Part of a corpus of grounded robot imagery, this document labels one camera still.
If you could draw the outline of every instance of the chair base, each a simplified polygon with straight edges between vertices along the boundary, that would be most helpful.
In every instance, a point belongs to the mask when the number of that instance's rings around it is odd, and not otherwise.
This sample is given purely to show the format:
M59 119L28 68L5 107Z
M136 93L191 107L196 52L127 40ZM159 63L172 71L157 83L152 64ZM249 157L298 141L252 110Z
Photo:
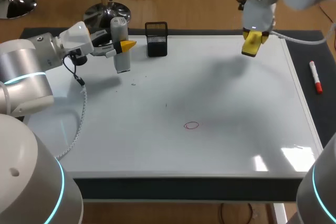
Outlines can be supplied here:
M87 27L110 28L111 19L115 17L124 17L129 22L131 11L127 6L117 2L109 2L107 6L99 3L87 9L83 19Z
M36 0L0 0L0 19L22 17L36 7Z

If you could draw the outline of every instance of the black cable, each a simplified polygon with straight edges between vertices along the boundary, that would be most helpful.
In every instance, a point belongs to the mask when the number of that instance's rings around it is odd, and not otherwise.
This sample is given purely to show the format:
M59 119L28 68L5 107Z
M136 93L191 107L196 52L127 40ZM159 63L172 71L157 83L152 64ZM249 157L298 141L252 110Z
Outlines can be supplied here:
M332 20L332 18L323 10L323 8L321 7L320 4L319 4L319 8L323 12L323 14L328 18L328 20L330 20L331 23L334 23L334 21ZM336 35L335 35L335 40L334 40L334 49L336 51Z
M224 207L224 203L221 203L219 205L219 221L220 221L220 224L225 224L224 218L223 218L223 207ZM248 203L248 208L250 209L250 218L248 219L248 222L246 224L249 224L253 219L253 208L252 208L252 205L250 203Z
M75 66L75 69L74 69L74 72L73 72L73 71L72 71L70 68L68 68L68 66L65 64L65 58L67 58L68 56L69 56L69 55L65 55L65 56L63 57L63 60L62 60L63 65L66 67L66 69L68 69L68 71L69 71L70 73L73 74L75 80L76 80L81 86L84 86L84 85L85 85L85 82L83 81L83 79L80 78L78 75L76 75L76 70L77 70L76 65L73 64L73 65Z
M332 18L323 10L323 8L321 7L320 4L319 4L319 8L323 12L323 14L328 18L328 20L330 20L331 23L334 23L334 21L332 20Z
M73 72L70 68L68 68L68 66L65 64L65 58L67 58L68 57L68 55L65 55L64 57L63 57L63 65L65 66L65 68L66 69L68 69L69 70L69 72L70 73L72 73L74 76L76 75L76 73L75 72Z

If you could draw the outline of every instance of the black mat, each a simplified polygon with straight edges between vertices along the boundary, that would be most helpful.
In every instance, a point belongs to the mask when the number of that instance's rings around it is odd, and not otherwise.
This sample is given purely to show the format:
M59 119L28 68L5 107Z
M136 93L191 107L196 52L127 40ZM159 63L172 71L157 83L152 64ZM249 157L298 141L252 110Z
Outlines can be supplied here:
M26 28L21 38L43 33L59 35L65 28ZM320 31L282 30L303 40L320 40ZM144 29L130 29L144 35ZM241 30L169 30L169 35L241 35ZM327 46L287 42L310 113L323 147L336 132L336 65ZM316 94L309 62L315 62L323 94ZM89 199L200 199L246 201L295 201L300 179L255 178L140 178L76 179L83 198Z

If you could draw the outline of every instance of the whiteboard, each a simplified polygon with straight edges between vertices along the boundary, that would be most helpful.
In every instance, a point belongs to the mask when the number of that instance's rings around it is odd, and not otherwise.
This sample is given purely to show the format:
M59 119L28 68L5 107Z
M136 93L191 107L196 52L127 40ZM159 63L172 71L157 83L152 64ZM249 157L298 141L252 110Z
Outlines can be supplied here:
M130 72L104 57L78 67L88 107L61 160L73 178L303 177L322 151L284 40L251 58L242 36L169 36L168 55L148 58L145 36L130 39ZM25 122L58 155L83 95L64 67L46 74L55 105Z

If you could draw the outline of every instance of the wooden floor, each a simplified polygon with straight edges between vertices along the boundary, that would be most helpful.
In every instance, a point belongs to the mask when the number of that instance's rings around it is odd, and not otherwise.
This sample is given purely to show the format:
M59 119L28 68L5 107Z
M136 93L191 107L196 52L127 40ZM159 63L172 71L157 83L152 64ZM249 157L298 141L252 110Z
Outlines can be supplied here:
M100 0L37 0L36 10L25 17L0 20L0 42L17 39L25 27L69 27L82 19L85 10ZM115 0L132 12L131 28L144 28L145 22L166 21L174 29L241 29L242 13L236 0ZM336 5L321 3L336 20ZM321 30L324 34L331 23L318 6L297 12L282 0L276 10L276 29ZM334 57L334 36L328 45ZM267 224L266 205L253 204L255 219L251 223ZM85 204L85 223L220 223L219 204L173 203L108 203ZM295 205L286 205L291 216ZM249 215L246 204L225 205L226 224L245 224Z

